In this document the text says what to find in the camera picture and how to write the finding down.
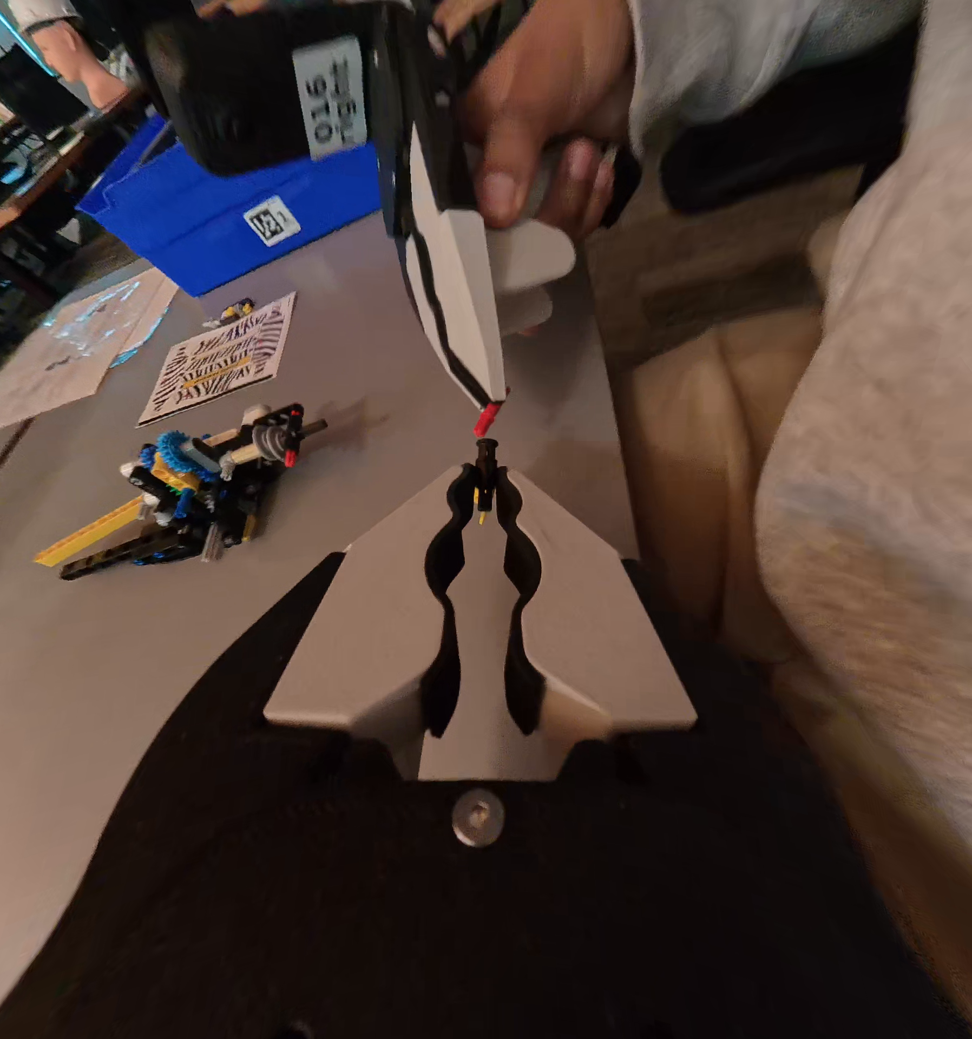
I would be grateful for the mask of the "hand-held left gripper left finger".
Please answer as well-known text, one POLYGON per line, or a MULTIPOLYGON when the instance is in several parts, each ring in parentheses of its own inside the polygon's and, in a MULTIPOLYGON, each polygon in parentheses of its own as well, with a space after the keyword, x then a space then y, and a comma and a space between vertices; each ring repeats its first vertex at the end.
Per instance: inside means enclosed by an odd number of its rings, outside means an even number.
POLYGON ((461 683, 450 586, 464 566, 464 467, 455 465, 344 552, 264 709, 272 724, 348 734, 419 776, 461 683))

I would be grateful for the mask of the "person's right forearm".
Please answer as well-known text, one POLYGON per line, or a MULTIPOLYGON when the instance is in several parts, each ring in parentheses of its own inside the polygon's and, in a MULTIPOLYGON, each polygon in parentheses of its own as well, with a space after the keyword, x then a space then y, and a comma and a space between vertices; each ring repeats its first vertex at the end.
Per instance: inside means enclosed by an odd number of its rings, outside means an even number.
POLYGON ((919 1, 629 1, 636 158, 656 127, 716 123, 798 71, 857 57, 913 23, 919 1))

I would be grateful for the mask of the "person's right hand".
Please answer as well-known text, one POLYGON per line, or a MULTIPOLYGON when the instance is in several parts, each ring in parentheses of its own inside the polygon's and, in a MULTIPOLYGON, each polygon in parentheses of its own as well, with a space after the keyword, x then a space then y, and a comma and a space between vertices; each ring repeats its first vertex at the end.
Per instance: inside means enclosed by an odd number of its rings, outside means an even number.
POLYGON ((633 92, 626 2, 535 2, 461 101, 487 225, 519 221, 545 149, 560 144, 537 218, 575 242, 600 227, 615 184, 608 149, 627 140, 633 92))

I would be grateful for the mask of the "brown wooden desk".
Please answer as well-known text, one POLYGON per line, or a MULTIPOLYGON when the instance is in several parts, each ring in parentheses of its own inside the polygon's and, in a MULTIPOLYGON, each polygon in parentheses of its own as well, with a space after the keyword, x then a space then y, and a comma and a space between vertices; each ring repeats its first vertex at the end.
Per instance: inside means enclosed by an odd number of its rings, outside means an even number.
POLYGON ((92 149, 120 150, 143 122, 148 91, 135 85, 105 109, 73 123, 49 143, 33 172, 0 203, 0 234, 12 227, 69 172, 82 163, 92 149))

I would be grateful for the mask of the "clear plastic bag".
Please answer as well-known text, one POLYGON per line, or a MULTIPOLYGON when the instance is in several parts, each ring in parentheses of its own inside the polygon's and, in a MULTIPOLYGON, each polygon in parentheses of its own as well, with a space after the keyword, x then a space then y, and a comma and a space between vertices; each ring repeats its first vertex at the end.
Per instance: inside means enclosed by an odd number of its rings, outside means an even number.
POLYGON ((108 354, 109 366, 129 359, 160 325, 178 286, 150 270, 60 310, 42 324, 50 340, 44 370, 108 354))

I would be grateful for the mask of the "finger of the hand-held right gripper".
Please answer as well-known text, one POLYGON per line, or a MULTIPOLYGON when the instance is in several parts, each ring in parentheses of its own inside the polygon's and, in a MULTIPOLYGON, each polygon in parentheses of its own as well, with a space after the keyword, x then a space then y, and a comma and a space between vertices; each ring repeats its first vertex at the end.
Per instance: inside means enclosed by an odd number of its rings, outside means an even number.
POLYGON ((413 229, 424 236, 453 351, 490 402, 507 396, 500 324, 482 217, 437 201, 416 126, 411 128, 413 229))
POLYGON ((397 245, 403 278, 410 300, 430 345, 441 361, 446 372, 464 392, 478 409, 485 409, 490 398, 467 365, 457 357, 450 343, 446 315, 433 277, 431 256, 422 233, 414 229, 405 239, 403 249, 397 245))

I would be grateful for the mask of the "black lego pin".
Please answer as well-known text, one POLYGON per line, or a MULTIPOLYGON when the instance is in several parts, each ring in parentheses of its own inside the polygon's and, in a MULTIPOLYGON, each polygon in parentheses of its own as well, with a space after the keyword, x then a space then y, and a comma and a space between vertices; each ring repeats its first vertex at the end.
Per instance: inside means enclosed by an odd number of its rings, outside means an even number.
POLYGON ((474 504, 479 526, 484 526, 493 512, 497 485, 498 464, 496 459, 497 439, 480 437, 477 439, 477 485, 474 504))

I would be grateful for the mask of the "lego vehicle model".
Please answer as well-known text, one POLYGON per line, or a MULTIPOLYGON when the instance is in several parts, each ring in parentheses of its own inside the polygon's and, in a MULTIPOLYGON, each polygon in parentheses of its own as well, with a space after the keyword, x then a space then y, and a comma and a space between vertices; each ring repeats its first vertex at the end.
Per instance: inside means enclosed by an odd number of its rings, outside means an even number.
POLYGON ((120 467, 133 498, 33 561, 64 581, 119 566, 217 561, 252 539, 270 490, 296 467, 305 442, 327 428, 326 419, 307 420, 295 402, 251 407, 218 435, 166 431, 120 467))

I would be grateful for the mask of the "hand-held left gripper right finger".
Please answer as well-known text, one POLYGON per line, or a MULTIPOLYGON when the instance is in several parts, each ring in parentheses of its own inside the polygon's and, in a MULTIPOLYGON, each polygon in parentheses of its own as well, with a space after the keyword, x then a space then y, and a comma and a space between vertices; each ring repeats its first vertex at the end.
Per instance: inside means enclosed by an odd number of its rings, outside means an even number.
POLYGON ((550 781, 583 742, 693 728, 696 708, 619 552, 508 467, 497 521, 516 594, 504 691, 517 730, 498 779, 550 781))

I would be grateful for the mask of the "blue plastic bin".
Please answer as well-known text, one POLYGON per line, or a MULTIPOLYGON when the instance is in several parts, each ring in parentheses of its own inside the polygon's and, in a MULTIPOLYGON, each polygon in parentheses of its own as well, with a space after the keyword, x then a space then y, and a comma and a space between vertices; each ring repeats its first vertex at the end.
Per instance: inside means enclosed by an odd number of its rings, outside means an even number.
POLYGON ((153 113, 77 203, 192 297, 380 209, 372 146, 254 174, 206 172, 153 113))

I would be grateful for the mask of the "striped sticker sheet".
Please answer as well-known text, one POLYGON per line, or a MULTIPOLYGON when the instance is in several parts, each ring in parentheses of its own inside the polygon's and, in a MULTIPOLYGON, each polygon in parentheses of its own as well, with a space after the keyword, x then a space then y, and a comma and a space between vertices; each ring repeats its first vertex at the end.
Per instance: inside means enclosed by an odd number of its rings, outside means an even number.
POLYGON ((137 428, 274 379, 284 359, 296 298, 296 292, 289 293, 231 324, 172 347, 137 428))

